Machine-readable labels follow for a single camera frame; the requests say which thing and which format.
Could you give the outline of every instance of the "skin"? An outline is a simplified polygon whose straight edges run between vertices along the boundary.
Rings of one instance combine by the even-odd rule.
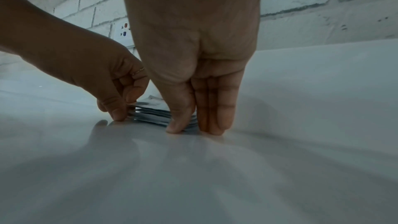
[[[148,86],[143,66],[115,41],[60,20],[26,0],[0,0],[0,50],[20,55],[43,72],[82,87],[115,121],[127,117]]]
[[[125,0],[135,45],[178,133],[197,109],[202,131],[231,128],[256,49],[260,0]]]

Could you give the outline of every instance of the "white table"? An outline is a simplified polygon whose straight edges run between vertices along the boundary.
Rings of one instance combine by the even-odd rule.
[[[258,52],[223,137],[111,123],[79,88],[0,74],[0,223],[396,223],[397,52]]]

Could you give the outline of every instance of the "fingernail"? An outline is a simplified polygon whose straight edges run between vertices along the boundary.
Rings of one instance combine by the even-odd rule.
[[[125,119],[125,113],[121,108],[112,111],[111,116],[115,121],[123,121]]]
[[[177,123],[175,122],[175,120],[172,118],[171,122],[169,123],[169,125],[166,128],[166,132],[167,133],[175,133],[175,129],[177,127]]]

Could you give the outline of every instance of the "ring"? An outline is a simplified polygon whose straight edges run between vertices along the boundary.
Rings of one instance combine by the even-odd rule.
[[[141,68],[140,70],[138,70],[137,72],[134,72],[131,74],[131,76],[138,74],[139,72],[142,72],[145,68]]]

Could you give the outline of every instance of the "electrical outlet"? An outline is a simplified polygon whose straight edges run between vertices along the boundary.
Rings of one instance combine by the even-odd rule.
[[[113,39],[125,47],[133,47],[134,40],[131,35],[131,28],[129,20],[121,19],[115,23],[115,29],[113,33]]]

